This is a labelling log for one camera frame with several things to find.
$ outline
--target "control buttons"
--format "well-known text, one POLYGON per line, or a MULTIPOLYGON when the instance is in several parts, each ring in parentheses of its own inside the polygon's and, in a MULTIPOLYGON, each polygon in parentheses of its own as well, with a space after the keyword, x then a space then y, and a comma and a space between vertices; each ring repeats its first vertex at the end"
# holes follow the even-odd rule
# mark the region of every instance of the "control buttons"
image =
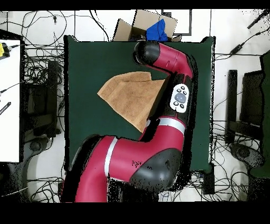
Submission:
POLYGON ((189 89, 185 84, 180 83, 174 86, 170 99, 170 108, 178 113, 185 113, 189 94, 189 89))
POLYGON ((186 94, 185 94, 185 91, 184 91, 184 94, 182 94, 182 93, 176 94, 175 95, 175 100, 182 103, 182 104, 184 104, 186 102, 186 99, 187 99, 186 96, 185 96, 186 94))

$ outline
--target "blue cloth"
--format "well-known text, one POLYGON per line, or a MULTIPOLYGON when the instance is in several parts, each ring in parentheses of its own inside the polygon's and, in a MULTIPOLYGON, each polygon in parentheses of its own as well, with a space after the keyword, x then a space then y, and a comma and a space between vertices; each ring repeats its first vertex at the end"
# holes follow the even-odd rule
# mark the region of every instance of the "blue cloth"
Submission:
POLYGON ((146 39, 148 41, 168 41, 168 37, 164 30, 165 21, 162 19, 146 30, 146 39))

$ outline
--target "red robot arm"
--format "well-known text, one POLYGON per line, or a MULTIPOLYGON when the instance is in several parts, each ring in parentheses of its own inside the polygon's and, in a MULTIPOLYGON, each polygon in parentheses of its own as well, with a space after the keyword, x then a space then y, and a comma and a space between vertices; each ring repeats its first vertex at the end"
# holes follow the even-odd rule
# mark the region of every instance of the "red robot arm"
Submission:
POLYGON ((107 177, 137 188, 170 188, 180 166, 192 94, 193 70, 184 53, 139 42, 135 62, 167 73, 138 141, 92 135, 78 149, 63 185, 62 202, 107 202, 107 177))

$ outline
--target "towel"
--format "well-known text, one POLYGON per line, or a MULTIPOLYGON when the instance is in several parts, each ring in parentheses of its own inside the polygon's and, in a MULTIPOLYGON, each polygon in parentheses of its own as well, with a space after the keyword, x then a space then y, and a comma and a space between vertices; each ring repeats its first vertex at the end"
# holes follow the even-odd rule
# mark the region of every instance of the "towel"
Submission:
POLYGON ((98 95, 112 109, 143 132, 147 117, 164 80, 152 80, 149 72, 129 72, 112 77, 98 95))

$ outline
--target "green mat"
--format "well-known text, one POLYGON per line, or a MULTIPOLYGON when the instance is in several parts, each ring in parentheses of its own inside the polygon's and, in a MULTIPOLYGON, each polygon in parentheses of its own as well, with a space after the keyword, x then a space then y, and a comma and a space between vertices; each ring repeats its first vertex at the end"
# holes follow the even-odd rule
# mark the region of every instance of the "green mat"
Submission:
POLYGON ((270 51, 260 57, 262 70, 264 71, 265 78, 262 83, 263 91, 263 141, 262 149, 265 158, 265 163, 261 167, 251 169, 251 175, 256 178, 269 178, 270 179, 270 51))
MULTIPOLYGON (((91 134, 130 139, 138 139, 141 135, 97 95, 106 81, 119 74, 149 71, 153 80, 166 77, 162 72, 134 63, 132 53, 135 44, 136 42, 77 42, 72 36, 65 37, 69 89, 66 103, 66 126, 68 125, 69 131, 66 133, 66 153, 69 148, 69 165, 83 140, 91 134)), ((197 113, 190 169, 206 170, 209 157, 211 57, 214 38, 205 38, 201 43, 168 42, 166 45, 192 55, 197 63, 197 113)))

